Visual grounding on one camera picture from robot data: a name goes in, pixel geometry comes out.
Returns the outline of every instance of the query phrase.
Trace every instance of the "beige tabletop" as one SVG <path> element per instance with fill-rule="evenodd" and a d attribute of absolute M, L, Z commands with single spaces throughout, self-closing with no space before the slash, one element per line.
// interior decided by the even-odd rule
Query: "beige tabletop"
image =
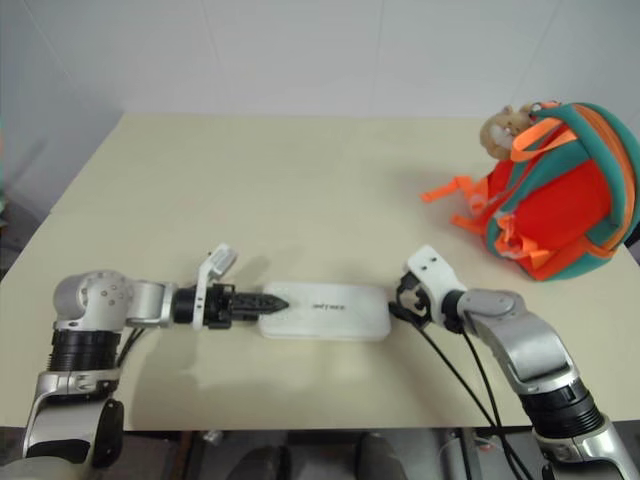
<path fill-rule="evenodd" d="M 640 418 L 640 268 L 625 249 L 569 281 L 535 283 L 450 225 L 458 197 L 420 192 L 493 165 L 472 119 L 372 120 L 125 115 L 71 184 L 0 287 L 0 424 L 25 423 L 50 353 L 63 277 L 115 269 L 194 281 L 208 251 L 240 258 L 226 280 L 378 285 L 433 245 L 468 286 L 508 288 L 558 330 L 599 406 Z M 428 327 L 478 392 L 463 341 Z M 507 424 L 517 397 L 480 347 Z M 133 429 L 484 425 L 409 326 L 379 343 L 268 340 L 257 327 L 153 331 L 132 350 L 116 396 Z"/>

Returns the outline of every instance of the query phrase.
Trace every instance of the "white router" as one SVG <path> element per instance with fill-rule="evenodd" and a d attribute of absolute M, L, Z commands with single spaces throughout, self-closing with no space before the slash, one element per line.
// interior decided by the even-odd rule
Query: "white router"
<path fill-rule="evenodd" d="M 289 308 L 260 316 L 258 327 L 268 338 L 376 341 L 391 331 L 382 288 L 273 282 L 264 293 L 289 303 Z"/>

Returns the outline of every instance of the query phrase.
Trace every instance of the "stuffed toy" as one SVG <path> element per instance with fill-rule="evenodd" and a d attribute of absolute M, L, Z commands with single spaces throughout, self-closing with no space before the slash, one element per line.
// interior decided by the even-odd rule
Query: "stuffed toy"
<path fill-rule="evenodd" d="M 523 105 L 517 112 L 507 105 L 489 118 L 480 129 L 480 144 L 497 160 L 507 160 L 511 155 L 513 139 L 533 125 L 529 114 L 532 104 Z"/>

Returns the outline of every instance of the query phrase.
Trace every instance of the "orange backpack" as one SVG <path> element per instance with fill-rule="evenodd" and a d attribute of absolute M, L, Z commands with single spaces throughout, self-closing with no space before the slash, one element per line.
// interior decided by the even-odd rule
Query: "orange backpack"
<path fill-rule="evenodd" d="M 510 159 L 477 183 L 455 177 L 422 199 L 461 190 L 472 218 L 455 215 L 454 224 L 536 280 L 571 278 L 606 263 L 640 221 L 640 145 L 602 107 L 539 105 Z"/>

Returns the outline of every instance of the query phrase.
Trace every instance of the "white wall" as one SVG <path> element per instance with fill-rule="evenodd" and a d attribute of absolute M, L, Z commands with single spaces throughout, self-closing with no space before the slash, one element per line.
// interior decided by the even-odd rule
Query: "white wall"
<path fill-rule="evenodd" d="M 121 111 L 484 117 L 555 98 L 640 134 L 638 0 L 0 1 L 5 175 L 40 214 Z"/>

